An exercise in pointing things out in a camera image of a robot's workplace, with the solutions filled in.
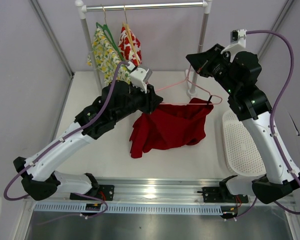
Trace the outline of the pink wire hanger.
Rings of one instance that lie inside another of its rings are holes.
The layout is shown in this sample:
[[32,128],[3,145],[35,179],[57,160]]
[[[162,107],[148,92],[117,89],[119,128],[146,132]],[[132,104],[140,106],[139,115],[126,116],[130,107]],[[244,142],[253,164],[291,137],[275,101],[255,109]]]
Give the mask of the pink wire hanger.
[[[156,89],[155,92],[160,92],[160,91],[163,91],[163,90],[166,90],[166,89],[170,89],[170,88],[173,88],[175,86],[178,86],[178,85],[181,85],[183,83],[186,83],[187,84],[187,89],[186,89],[186,94],[187,96],[192,99],[194,97],[197,96],[197,92],[196,92],[196,89],[199,89],[205,93],[208,94],[209,98],[208,98],[208,102],[209,102],[209,105],[220,105],[222,102],[223,102],[223,98],[219,95],[216,95],[216,94],[212,94],[210,91],[208,91],[207,89],[197,85],[196,83],[194,83],[193,81],[190,81],[190,75],[191,75],[191,66],[189,66],[188,69],[185,70],[185,78],[184,80],[181,80],[179,82],[176,82],[174,84],[171,84],[171,85],[167,85],[165,87],[162,87],[162,88],[159,88],[159,89]],[[216,102],[216,103],[213,103],[211,100],[213,97],[216,97],[219,99],[219,102]]]

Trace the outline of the red skirt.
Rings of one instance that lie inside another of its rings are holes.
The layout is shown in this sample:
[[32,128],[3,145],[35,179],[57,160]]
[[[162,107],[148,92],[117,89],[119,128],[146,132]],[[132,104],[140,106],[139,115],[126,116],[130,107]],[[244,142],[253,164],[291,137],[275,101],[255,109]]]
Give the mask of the red skirt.
[[141,114],[132,126],[130,156],[198,144],[206,137],[205,122],[213,109],[211,102],[192,98],[187,105],[161,104],[153,113]]

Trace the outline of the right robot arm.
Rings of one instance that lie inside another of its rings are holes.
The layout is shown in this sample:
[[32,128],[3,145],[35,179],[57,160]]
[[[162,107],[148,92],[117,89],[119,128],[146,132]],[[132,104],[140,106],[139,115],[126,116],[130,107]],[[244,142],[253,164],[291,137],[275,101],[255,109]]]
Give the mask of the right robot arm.
[[283,140],[271,129],[273,108],[266,94],[256,86],[262,67],[256,54],[240,51],[234,57],[216,44],[201,53],[192,53],[186,59],[202,77],[214,78],[228,93],[228,104],[251,135],[265,166],[266,173],[257,177],[231,176],[218,189],[218,196],[229,202],[236,195],[256,196],[270,204],[300,188],[300,169],[287,149],[278,148]]

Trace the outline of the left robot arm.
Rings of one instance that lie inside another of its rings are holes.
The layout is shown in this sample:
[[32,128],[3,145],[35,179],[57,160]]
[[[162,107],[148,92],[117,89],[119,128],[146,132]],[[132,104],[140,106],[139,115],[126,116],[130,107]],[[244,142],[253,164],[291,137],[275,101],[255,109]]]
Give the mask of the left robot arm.
[[104,87],[101,95],[75,117],[62,135],[35,155],[13,161],[23,189],[36,201],[55,193],[67,193],[71,200],[100,197],[101,188],[93,174],[65,174],[56,169],[78,150],[114,129],[117,122],[136,111],[151,114],[162,102],[151,84],[146,91],[119,80]]

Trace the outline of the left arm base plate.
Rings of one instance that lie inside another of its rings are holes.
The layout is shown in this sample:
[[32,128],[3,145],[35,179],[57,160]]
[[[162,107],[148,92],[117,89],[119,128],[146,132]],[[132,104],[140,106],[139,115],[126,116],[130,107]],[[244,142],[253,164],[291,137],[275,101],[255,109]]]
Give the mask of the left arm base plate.
[[70,200],[93,200],[100,199],[103,201],[112,201],[114,199],[115,186],[114,185],[99,185],[99,187],[92,187],[83,196],[71,193]]

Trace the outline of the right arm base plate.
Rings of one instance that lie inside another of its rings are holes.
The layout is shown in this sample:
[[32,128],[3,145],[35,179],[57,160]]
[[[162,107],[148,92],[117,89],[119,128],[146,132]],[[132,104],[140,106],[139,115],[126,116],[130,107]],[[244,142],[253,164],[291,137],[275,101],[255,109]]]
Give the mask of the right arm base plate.
[[205,186],[197,191],[203,197],[204,203],[242,203],[247,204],[249,198],[246,195],[233,195],[225,187]]

